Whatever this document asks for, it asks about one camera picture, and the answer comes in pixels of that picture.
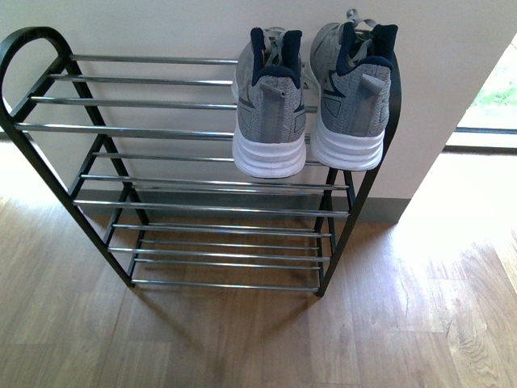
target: white sole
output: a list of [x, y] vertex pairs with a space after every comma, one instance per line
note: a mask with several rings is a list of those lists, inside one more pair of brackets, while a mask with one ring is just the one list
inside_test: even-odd
[[[238, 85], [233, 79], [232, 93], [238, 101]], [[302, 170], [306, 158], [305, 137], [290, 143], [260, 143], [246, 139], [235, 125], [232, 154], [240, 172], [255, 178], [287, 178]]]
[[[312, 91], [322, 98], [322, 88], [310, 65], [304, 68], [305, 81]], [[357, 137], [329, 130], [323, 123], [321, 103], [310, 135], [314, 157], [322, 164], [339, 170], [364, 171], [375, 168], [382, 159], [384, 132], [376, 137]]]

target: metal shoe rack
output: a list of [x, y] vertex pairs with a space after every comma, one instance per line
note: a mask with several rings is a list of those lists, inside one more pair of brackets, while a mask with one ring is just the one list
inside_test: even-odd
[[[57, 51], [57, 58], [11, 112], [6, 110], [3, 103], [1, 104], [0, 125], [127, 286], [190, 285], [305, 291], [315, 292], [319, 296], [325, 293], [380, 165], [376, 169], [366, 172], [357, 196], [352, 174], [349, 171], [338, 171], [321, 166], [314, 161], [308, 161], [307, 164], [310, 165], [310, 168], [319, 168], [324, 171], [327, 175], [325, 184], [281, 183], [264, 179], [238, 182], [178, 179], [174, 176], [166, 179], [131, 176], [125, 164], [128, 159], [131, 159], [132, 162], [138, 160], [167, 161], [171, 163], [171, 166], [178, 161], [191, 162], [195, 166], [199, 166], [199, 163], [202, 162], [217, 163], [232, 160], [231, 158], [205, 158], [199, 155], [177, 157], [174, 155], [119, 153], [116, 142], [120, 137], [172, 139], [174, 141], [225, 141], [230, 147], [233, 133], [107, 126], [99, 107], [235, 110], [236, 106], [217, 103], [96, 99], [90, 92], [89, 83], [143, 83], [194, 87], [199, 85], [230, 86], [231, 82], [90, 76], [82, 74], [78, 62], [235, 65], [236, 61], [74, 55], [63, 36], [56, 30], [50, 27], [29, 27], [14, 32], [1, 43], [0, 97], [2, 97], [7, 69], [15, 54], [25, 44], [39, 39], [47, 40], [52, 44]], [[45, 96], [53, 83], [58, 81], [73, 83], [78, 97]], [[39, 104], [66, 104], [84, 107], [92, 125], [26, 122], [29, 114]], [[389, 123], [384, 140], [383, 160], [397, 129], [400, 106], [400, 74], [397, 61], [394, 60]], [[315, 113], [315, 111], [315, 107], [307, 107], [307, 113]], [[93, 133], [95, 135], [95, 140], [85, 155], [75, 180], [68, 188], [64, 187], [33, 145], [28, 134], [36, 131], [55, 133], [55, 136], [59, 136], [59, 133]], [[117, 175], [91, 174], [92, 167], [100, 159], [110, 160]], [[338, 174], [343, 174], [344, 185], [335, 183]], [[83, 184], [88, 181], [119, 182], [122, 183], [123, 188], [118, 200], [78, 199]], [[143, 192], [151, 189], [167, 192], [170, 200], [143, 201], [141, 199], [145, 197]], [[332, 196], [334, 191], [346, 192], [347, 206], [345, 209], [335, 208], [337, 202], [335, 196]], [[207, 195], [204, 197], [206, 204], [186, 206], [183, 203], [175, 203], [176, 196], [184, 192], [206, 193]], [[212, 194], [215, 193], [259, 194], [262, 198], [280, 194], [283, 198], [296, 199], [303, 195], [314, 195], [315, 192], [319, 193], [317, 200], [319, 207], [315, 206], [314, 209], [306, 207], [303, 209], [279, 209], [274, 206], [245, 208], [211, 203]], [[98, 232], [90, 223], [89, 218], [85, 216], [83, 209], [90, 206], [110, 209], [111, 218], [104, 231]], [[137, 217], [133, 218], [136, 221], [121, 221], [123, 212], [129, 211], [136, 212]], [[191, 217], [183, 218], [182, 221], [177, 221], [176, 218], [173, 221], [163, 221], [161, 217], [153, 219], [155, 214], [171, 211], [186, 212]], [[199, 214], [212, 220], [213, 225], [207, 224], [206, 221], [196, 222]], [[220, 219], [221, 215], [230, 220], [227, 222], [229, 225], [217, 225], [217, 222], [213, 222], [213, 220]], [[262, 217], [260, 221], [256, 220], [257, 215]], [[264, 221], [264, 218], [268, 217], [271, 217], [269, 224]], [[279, 226], [278, 221], [275, 224], [275, 219], [278, 220], [279, 217], [284, 220], [292, 220], [295, 224], [299, 220], [304, 220], [302, 223], [304, 227], [292, 227], [292, 225], [286, 227], [285, 224]], [[136, 235], [136, 240], [127, 247], [114, 247], [113, 236], [118, 230], [132, 230]], [[249, 239], [253, 236], [255, 236], [254, 240], [250, 241]], [[123, 263], [117, 258], [120, 253], [130, 256], [130, 259]], [[216, 276], [216, 281], [214, 281], [212, 274], [217, 271], [223, 272], [222, 275]], [[237, 280], [230, 281], [229, 277], [225, 275], [225, 271], [235, 272]], [[207, 280], [190, 280], [188, 276], [185, 276], [187, 272], [204, 274], [207, 276]], [[174, 274], [178, 273], [181, 276], [174, 277]], [[283, 282], [284, 278], [290, 279], [290, 281]], [[299, 281], [300, 284], [293, 284], [291, 281], [293, 279]]]

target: laminate floor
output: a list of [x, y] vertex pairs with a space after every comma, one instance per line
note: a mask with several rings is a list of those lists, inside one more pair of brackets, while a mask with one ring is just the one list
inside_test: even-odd
[[128, 289], [0, 142], [0, 386], [516, 387], [516, 167], [440, 155], [319, 299]]

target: chrome rod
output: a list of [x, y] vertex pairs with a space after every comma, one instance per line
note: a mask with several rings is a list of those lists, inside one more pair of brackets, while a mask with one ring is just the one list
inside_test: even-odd
[[317, 247], [288, 246], [288, 245], [257, 245], [257, 244], [224, 244], [218, 242], [193, 242], [177, 240], [152, 240], [142, 239], [141, 243], [156, 245], [188, 245], [192, 247], [230, 247], [230, 248], [254, 248], [254, 249], [284, 249], [291, 251], [317, 251]]
[[240, 264], [240, 263], [211, 263], [208, 261], [182, 261], [182, 260], [154, 260], [154, 259], [135, 259], [137, 263], [145, 264], [167, 264], [167, 265], [202, 265], [213, 267], [234, 267], [234, 268], [269, 268], [269, 269], [295, 269], [302, 271], [317, 271], [319, 267], [305, 267], [302, 265], [269, 265], [269, 264]]
[[175, 251], [169, 249], [136, 249], [136, 248], [108, 248], [113, 253], [137, 253], [138, 255], [170, 255], [170, 256], [195, 256], [195, 257], [226, 257], [231, 259], [267, 259], [287, 261], [330, 261], [330, 257], [319, 256], [286, 256], [286, 255], [249, 255], [244, 253], [218, 253], [199, 251]]
[[201, 225], [201, 224], [178, 224], [175, 222], [150, 222], [151, 226], [203, 226], [204, 228], [213, 229], [236, 229], [236, 230], [271, 230], [271, 231], [290, 231], [290, 232], [314, 232], [313, 228], [285, 228], [279, 226], [248, 226], [248, 225]]
[[328, 210], [304, 210], [304, 209], [262, 209], [262, 208], [233, 208], [229, 206], [207, 205], [177, 205], [149, 202], [118, 202], [114, 200], [75, 200], [78, 206], [95, 206], [100, 208], [121, 209], [148, 209], [148, 210], [178, 210], [189, 212], [222, 212], [222, 213], [252, 213], [252, 214], [278, 214], [298, 217], [348, 217], [348, 212]]
[[81, 175], [85, 180], [100, 180], [107, 182], [132, 182], [132, 183], [183, 183], [207, 186], [236, 186], [244, 188], [295, 188], [304, 190], [347, 190], [346, 185], [338, 184], [308, 184], [308, 183], [260, 183], [260, 182], [233, 182], [223, 180], [193, 180], [176, 178], [138, 178], [118, 175]]
[[257, 188], [193, 188], [192, 186], [142, 186], [134, 184], [134, 188], [143, 192], [228, 192], [233, 194], [251, 194], [251, 195], [264, 195], [264, 196], [310, 196], [314, 195], [311, 192], [273, 192], [271, 190], [263, 190]]
[[225, 227], [212, 228], [203, 225], [198, 226], [154, 226], [154, 225], [129, 225], [129, 224], [114, 224], [114, 228], [128, 229], [128, 230], [153, 230], [158, 232], [190, 232], [190, 233], [216, 233], [216, 234], [251, 234], [260, 236], [279, 236], [279, 237], [306, 237], [306, 238], [327, 238], [330, 233], [316, 233], [316, 232], [296, 232], [290, 230], [234, 230]]
[[177, 65], [236, 65], [236, 59], [218, 58], [178, 58], [178, 57], [137, 57], [121, 55], [70, 55], [72, 61], [88, 62], [132, 62], [132, 63], [169, 63]]
[[231, 132], [186, 131], [181, 129], [140, 129], [127, 127], [103, 127], [98, 125], [30, 124], [17, 123], [15, 128], [28, 132], [92, 133], [112, 137], [143, 137], [175, 140], [223, 140], [233, 139]]
[[172, 281], [172, 280], [144, 280], [133, 279], [132, 283], [136, 285], [186, 285], [192, 287], [221, 287], [225, 289], [272, 289], [275, 291], [301, 291], [316, 293], [318, 288], [311, 287], [288, 287], [281, 285], [223, 285], [219, 283], [194, 283], [188, 281]]
[[68, 82], [101, 82], [101, 83], [137, 83], [145, 85], [177, 85], [177, 86], [231, 86], [232, 81], [212, 79], [171, 79], [140, 77], [100, 77], [91, 75], [52, 74], [57, 81]]
[[[201, 157], [181, 157], [167, 155], [144, 155], [144, 154], [126, 154], [126, 153], [108, 153], [95, 152], [94, 156], [98, 158], [111, 159], [144, 159], [144, 160], [170, 160], [176, 162], [233, 162], [233, 158], [201, 158]], [[322, 166], [317, 160], [305, 161], [306, 166]]]
[[233, 103], [184, 103], [177, 101], [156, 101], [143, 99], [76, 99], [63, 97], [31, 97], [35, 103], [59, 105], [79, 105], [82, 107], [119, 107], [119, 108], [169, 108], [169, 109], [210, 109], [235, 110]]

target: sneaker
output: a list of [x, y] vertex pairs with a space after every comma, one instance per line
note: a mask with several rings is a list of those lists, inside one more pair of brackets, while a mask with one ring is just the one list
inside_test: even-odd
[[237, 102], [233, 160], [245, 174], [285, 178], [305, 164], [300, 31], [251, 30], [232, 92]]
[[[314, 38], [305, 81], [319, 95], [311, 150], [340, 170], [375, 168], [382, 159], [397, 26], [381, 26], [348, 11], [344, 24], [327, 24]], [[366, 22], [371, 31], [356, 30]]]

